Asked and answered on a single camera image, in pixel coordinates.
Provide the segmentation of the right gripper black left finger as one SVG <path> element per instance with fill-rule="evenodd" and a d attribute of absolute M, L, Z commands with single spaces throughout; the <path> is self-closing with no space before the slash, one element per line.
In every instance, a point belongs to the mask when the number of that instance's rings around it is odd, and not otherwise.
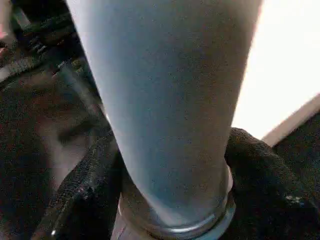
<path fill-rule="evenodd" d="M 62 181 L 33 239 L 111 239 L 122 173 L 123 160 L 115 137 L 101 137 Z"/>

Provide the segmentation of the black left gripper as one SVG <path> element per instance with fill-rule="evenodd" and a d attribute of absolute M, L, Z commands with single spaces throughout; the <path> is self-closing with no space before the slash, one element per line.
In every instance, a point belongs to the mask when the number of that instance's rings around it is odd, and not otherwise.
<path fill-rule="evenodd" d="M 10 22 L 24 55 L 10 64 L 12 76 L 44 67 L 63 77 L 99 126 L 109 123 L 90 85 L 79 75 L 88 72 L 67 3 L 64 0 L 14 0 Z"/>

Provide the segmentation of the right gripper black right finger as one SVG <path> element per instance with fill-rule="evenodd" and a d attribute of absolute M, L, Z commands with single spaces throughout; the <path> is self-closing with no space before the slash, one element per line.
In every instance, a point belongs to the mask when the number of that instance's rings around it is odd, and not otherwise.
<path fill-rule="evenodd" d="M 234 217 L 225 240 L 318 240 L 320 209 L 270 146 L 232 128 L 225 160 L 233 177 Z"/>

